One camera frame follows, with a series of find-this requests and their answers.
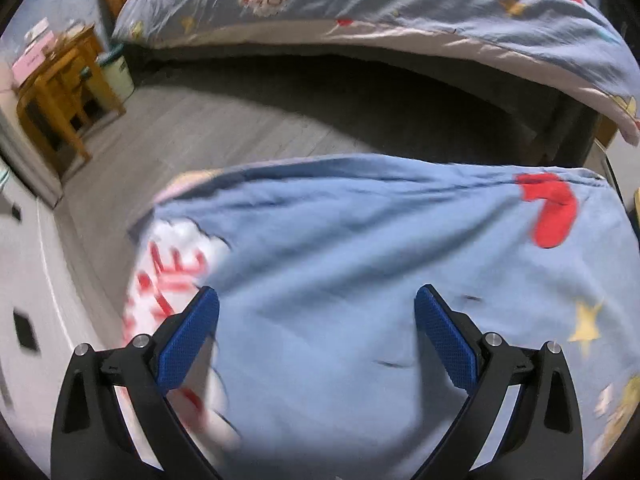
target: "gray floor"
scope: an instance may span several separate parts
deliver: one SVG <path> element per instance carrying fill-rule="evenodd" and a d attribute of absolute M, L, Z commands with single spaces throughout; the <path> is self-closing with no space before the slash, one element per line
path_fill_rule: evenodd
<path fill-rule="evenodd" d="M 82 299 L 110 333 L 134 259 L 127 230 L 183 171 L 356 152 L 507 164 L 523 161 L 529 141 L 506 113 L 460 90 L 338 57 L 165 67 L 126 107 L 86 134 L 94 159 L 68 179 L 56 208 Z"/>

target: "bedsheet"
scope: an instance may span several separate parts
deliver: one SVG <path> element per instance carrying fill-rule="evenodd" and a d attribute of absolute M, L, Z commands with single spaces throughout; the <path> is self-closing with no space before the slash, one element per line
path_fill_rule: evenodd
<path fill-rule="evenodd" d="M 466 396 L 417 336 L 425 283 L 483 332 L 562 345 L 585 476 L 635 410 L 640 251 L 591 171 L 360 155 L 196 182 L 175 183 L 134 229 L 124 333 L 153 332 L 199 285 L 217 290 L 216 340 L 169 398 L 226 480 L 411 478 Z"/>
<path fill-rule="evenodd" d="M 472 59 L 557 88 L 639 139 L 640 68 L 586 0 L 128 0 L 117 41 L 351 44 Z"/>

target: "wall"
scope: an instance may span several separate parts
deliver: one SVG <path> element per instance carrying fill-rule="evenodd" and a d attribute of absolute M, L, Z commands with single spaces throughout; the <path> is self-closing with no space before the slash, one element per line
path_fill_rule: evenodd
<path fill-rule="evenodd" d="M 11 69 L 0 59 L 0 153 L 15 173 L 53 207 L 62 197 L 62 184 L 20 126 L 11 81 Z"/>
<path fill-rule="evenodd" d="M 0 171 L 4 170 L 0 162 Z M 19 219 L 0 214 L 0 412 L 14 435 L 49 471 L 53 415 L 71 352 L 81 342 L 104 345 L 88 320 L 67 271 L 53 212 L 14 176 L 2 190 Z M 29 320 L 30 344 L 15 312 Z M 5 476 L 0 471 L 0 478 Z"/>
<path fill-rule="evenodd" d="M 622 199 L 629 208 L 633 203 L 634 192 L 640 187 L 640 148 L 627 144 L 618 133 L 607 149 L 607 156 L 616 175 Z"/>

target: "metal screw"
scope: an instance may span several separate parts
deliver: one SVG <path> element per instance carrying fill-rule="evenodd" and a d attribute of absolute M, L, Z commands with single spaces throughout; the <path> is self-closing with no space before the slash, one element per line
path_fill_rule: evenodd
<path fill-rule="evenodd" d="M 89 345 L 87 343 L 80 343 L 74 349 L 74 354 L 76 355 L 84 355 L 89 351 Z"/>
<path fill-rule="evenodd" d="M 560 344 L 556 343 L 555 341 L 547 341 L 546 347 L 549 349 L 549 351 L 552 354 L 559 354 L 560 351 L 562 350 L 562 347 L 560 346 Z"/>
<path fill-rule="evenodd" d="M 133 338 L 133 346 L 136 348 L 144 348 L 149 343 L 149 336 L 147 334 L 138 334 Z"/>
<path fill-rule="evenodd" d="M 484 340 L 489 346 L 500 346 L 502 344 L 502 338 L 495 332 L 489 332 L 484 336 Z"/>

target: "wooden table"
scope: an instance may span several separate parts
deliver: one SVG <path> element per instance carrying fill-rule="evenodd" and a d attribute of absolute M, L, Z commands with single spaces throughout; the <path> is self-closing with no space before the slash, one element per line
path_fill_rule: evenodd
<path fill-rule="evenodd" d="M 90 124 L 90 119 L 82 108 L 83 95 L 87 94 L 88 90 L 80 77 L 83 68 L 89 67 L 92 81 L 101 88 L 110 108 L 117 110 L 120 115 L 125 113 L 124 106 L 111 90 L 102 75 L 102 70 L 95 62 L 95 57 L 102 50 L 95 37 L 94 26 L 85 27 L 81 32 L 66 39 L 62 46 L 58 46 L 55 53 L 48 56 L 18 90 L 16 111 L 22 127 L 58 174 L 64 171 L 62 163 L 44 134 L 31 121 L 27 106 L 35 100 L 52 129 L 85 161 L 89 161 L 91 155 L 70 123 L 70 120 L 77 116 L 82 124 Z"/>

